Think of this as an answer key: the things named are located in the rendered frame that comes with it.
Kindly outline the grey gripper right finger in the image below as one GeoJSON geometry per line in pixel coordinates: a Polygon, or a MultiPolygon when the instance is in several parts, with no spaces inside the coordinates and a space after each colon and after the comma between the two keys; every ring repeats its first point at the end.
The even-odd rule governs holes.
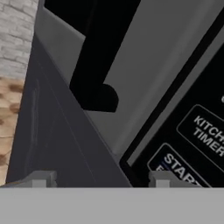
{"type": "Polygon", "coordinates": [[[148,187],[156,188],[202,188],[202,185],[195,185],[178,179],[171,171],[149,171],[148,187]]]}

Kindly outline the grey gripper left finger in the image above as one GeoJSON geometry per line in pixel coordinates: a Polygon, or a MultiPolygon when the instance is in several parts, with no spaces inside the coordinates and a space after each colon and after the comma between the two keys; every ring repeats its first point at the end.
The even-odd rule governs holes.
{"type": "Polygon", "coordinates": [[[56,171],[34,171],[27,177],[5,184],[5,187],[47,188],[57,186],[56,171]]]}

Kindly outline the black microwave start button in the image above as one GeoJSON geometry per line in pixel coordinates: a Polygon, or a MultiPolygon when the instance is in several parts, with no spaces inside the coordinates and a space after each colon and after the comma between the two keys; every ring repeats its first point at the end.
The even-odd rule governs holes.
{"type": "Polygon", "coordinates": [[[210,187],[196,170],[189,165],[168,143],[163,143],[147,162],[150,171],[172,172],[179,180],[196,186],[210,187]]]}

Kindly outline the dark grey microwave oven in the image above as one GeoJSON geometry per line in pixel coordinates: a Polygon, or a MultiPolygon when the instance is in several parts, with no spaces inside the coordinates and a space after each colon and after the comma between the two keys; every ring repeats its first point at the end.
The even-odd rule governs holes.
{"type": "Polygon", "coordinates": [[[127,150],[113,153],[33,35],[6,180],[57,172],[59,187],[148,187],[168,143],[210,187],[224,187],[224,7],[127,150]]]}

